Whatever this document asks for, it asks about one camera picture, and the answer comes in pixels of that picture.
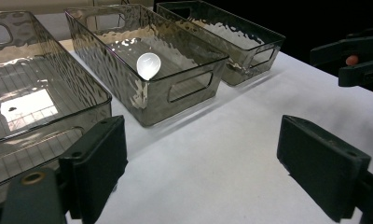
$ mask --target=plastic spoon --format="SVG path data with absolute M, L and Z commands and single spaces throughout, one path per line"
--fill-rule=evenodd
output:
M 160 58 L 155 53 L 145 53 L 137 60 L 137 72 L 145 80 L 149 80 L 156 75 L 160 66 Z

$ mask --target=white tabletop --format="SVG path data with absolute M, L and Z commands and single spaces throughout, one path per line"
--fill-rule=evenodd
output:
M 373 174 L 373 92 L 341 88 L 281 52 L 260 77 L 237 87 L 221 82 L 214 98 L 150 128 L 118 99 L 112 107 L 126 120 L 129 164 L 98 223 L 335 223 L 276 157 L 283 115 L 363 150 Z M 360 217 L 356 208 L 341 223 Z

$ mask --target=black object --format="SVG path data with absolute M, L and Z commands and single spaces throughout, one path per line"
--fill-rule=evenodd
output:
M 373 28 L 361 33 L 347 35 L 335 43 L 330 43 L 311 50 L 311 65 L 345 59 L 350 55 L 358 55 L 359 64 L 340 67 L 338 85 L 340 87 L 365 86 L 373 83 Z
M 68 148 L 56 170 L 36 167 L 10 181 L 1 224 L 94 223 L 128 163 L 123 116 L 104 119 Z
M 298 184 L 334 221 L 363 212 L 373 224 L 370 157 L 316 124 L 283 115 L 277 158 Z

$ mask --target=transparent gray bin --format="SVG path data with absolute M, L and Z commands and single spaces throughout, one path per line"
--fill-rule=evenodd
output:
M 229 86 L 271 69 L 285 36 L 204 1 L 157 3 L 160 16 L 229 55 L 222 79 Z
M 28 11 L 0 12 L 0 203 L 9 180 L 111 117 L 112 96 Z
M 144 127 L 216 95 L 228 55 L 137 4 L 67 8 L 76 54 Z M 141 78 L 137 59 L 161 68 Z

